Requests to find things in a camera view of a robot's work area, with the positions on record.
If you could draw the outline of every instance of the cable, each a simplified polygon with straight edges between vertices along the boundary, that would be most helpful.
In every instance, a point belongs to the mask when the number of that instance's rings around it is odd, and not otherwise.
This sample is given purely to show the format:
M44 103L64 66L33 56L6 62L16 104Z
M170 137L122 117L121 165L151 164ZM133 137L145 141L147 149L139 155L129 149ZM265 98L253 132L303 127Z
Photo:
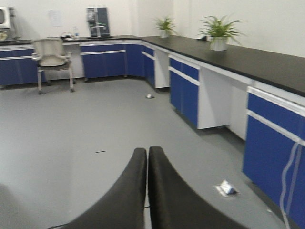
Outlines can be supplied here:
M287 200L287 206L286 206L287 214L289 214L289 212L290 212L292 197L293 197L293 193L295 191L295 183L296 183L296 177L297 177L299 167L300 167L301 155L302 155L302 145L299 145L299 147L297 149L296 157L295 157L295 168L294 168L294 172L293 172L293 175L291 178L289 196L288 196L288 200Z
M280 209L281 209L281 212L282 212L282 215L283 215L283 218L284 218L284 223L285 223L285 226L286 226L287 229L290 229L290 225L289 225L287 215L286 215L285 209L284 209L284 198L285 198L286 190L287 190L286 175L287 175L287 172L288 172L289 168L291 167L291 165L294 161L295 152L296 152L296 149L297 149L298 145L299 145L299 143L295 142L293 147L291 148L289 160L288 160L286 166L284 167L284 169L282 171L282 177L281 177L282 178L282 192L281 192L281 196L280 196Z

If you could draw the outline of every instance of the chair leg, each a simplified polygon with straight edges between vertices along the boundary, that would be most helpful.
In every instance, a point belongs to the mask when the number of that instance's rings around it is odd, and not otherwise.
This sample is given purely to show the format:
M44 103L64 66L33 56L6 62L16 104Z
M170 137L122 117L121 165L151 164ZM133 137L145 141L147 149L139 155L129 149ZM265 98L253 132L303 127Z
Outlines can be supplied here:
M39 94L43 94L42 93L42 88L41 88L41 69L38 68L38 72L37 72L37 76L38 76L38 93Z
M74 87L73 87L73 71L72 71L72 67L69 64L69 75L70 75L70 91L74 92Z

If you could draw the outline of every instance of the chair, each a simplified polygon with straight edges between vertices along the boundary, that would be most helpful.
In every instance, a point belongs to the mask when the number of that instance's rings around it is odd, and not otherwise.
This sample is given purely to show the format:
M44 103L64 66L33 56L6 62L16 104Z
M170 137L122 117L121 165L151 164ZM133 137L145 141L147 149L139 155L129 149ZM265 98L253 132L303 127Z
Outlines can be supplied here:
M32 54L32 60L37 61L38 67L39 94L43 94L41 89L41 72L66 69L69 69L70 91L74 92L71 53L65 53L62 40L60 38L42 38L33 40L32 45L35 50L35 53Z

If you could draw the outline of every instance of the white flower pot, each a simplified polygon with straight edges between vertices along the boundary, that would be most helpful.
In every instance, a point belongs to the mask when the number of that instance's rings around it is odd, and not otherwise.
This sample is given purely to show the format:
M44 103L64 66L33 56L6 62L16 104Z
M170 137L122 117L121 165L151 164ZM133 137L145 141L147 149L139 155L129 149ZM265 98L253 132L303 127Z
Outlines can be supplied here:
M212 37L211 50L224 51L227 50L227 38L226 37Z
M160 30L160 37L167 38L170 36L170 32L168 30Z

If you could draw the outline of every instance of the paper notice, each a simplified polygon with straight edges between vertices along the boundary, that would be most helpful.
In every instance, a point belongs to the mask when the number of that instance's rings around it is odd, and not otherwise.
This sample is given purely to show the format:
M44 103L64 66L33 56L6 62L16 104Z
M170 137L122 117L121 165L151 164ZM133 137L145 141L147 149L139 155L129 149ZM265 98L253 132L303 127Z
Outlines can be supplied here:
M49 10L48 15L52 27L62 26L61 12L59 10Z

